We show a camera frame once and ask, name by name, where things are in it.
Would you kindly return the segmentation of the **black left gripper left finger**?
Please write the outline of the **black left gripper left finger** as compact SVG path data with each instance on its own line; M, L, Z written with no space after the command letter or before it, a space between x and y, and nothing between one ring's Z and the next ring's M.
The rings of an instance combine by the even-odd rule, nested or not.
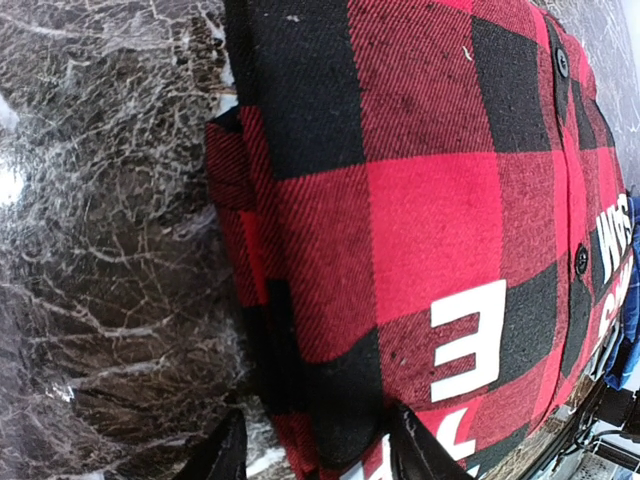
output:
M239 409L228 412L187 465L188 479L246 479L247 431Z

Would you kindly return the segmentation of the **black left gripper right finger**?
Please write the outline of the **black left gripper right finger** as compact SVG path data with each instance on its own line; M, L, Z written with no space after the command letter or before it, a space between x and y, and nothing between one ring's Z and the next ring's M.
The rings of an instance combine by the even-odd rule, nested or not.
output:
M416 414L399 403L389 411L391 472L399 480L471 480Z

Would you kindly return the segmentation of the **red black plaid shirt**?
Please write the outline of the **red black plaid shirt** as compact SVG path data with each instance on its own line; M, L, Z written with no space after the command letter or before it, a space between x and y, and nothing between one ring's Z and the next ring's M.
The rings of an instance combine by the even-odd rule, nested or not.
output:
M210 188L299 479L393 479L408 406L470 476L570 396L627 295L587 56L528 1L228 1Z

